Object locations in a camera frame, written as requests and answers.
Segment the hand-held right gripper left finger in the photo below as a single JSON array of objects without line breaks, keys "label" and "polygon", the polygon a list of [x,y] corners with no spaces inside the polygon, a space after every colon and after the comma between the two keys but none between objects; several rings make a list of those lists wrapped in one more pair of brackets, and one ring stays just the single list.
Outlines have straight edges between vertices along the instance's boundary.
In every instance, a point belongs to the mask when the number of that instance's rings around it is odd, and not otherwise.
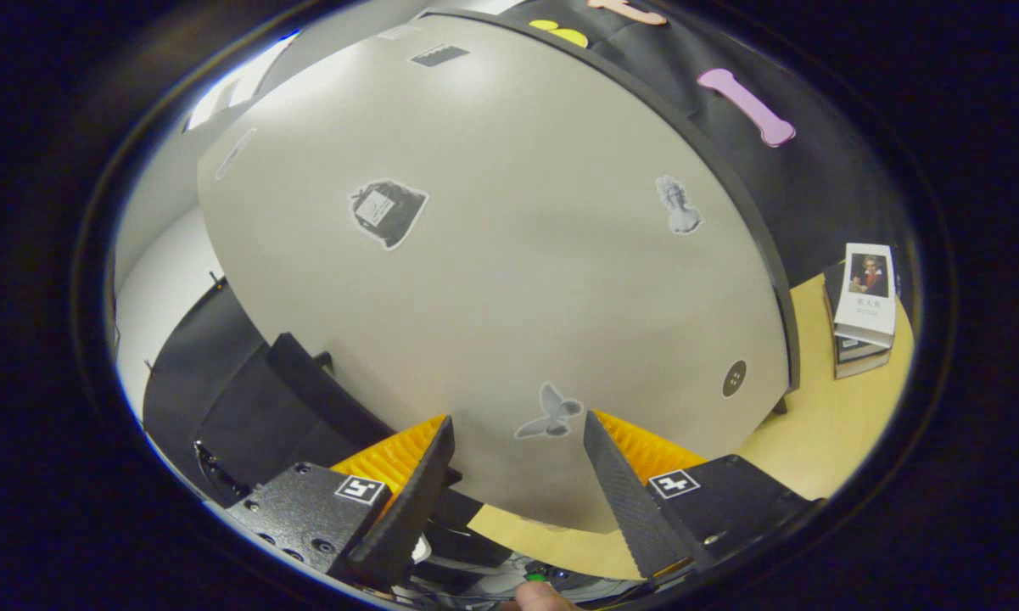
[{"label": "hand-held right gripper left finger", "polygon": [[411,571],[454,452],[452,418],[434,416],[334,467],[296,463],[227,514],[312,571],[387,591]]}]

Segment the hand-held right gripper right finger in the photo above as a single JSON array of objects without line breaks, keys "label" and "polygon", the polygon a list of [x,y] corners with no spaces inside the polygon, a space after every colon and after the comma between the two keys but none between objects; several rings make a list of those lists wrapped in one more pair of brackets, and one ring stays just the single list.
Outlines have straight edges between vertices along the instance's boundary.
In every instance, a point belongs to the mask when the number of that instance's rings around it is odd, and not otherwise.
[{"label": "hand-held right gripper right finger", "polygon": [[591,411],[583,445],[645,579],[706,572],[749,556],[818,507],[745,457],[714,460],[628,421]]}]

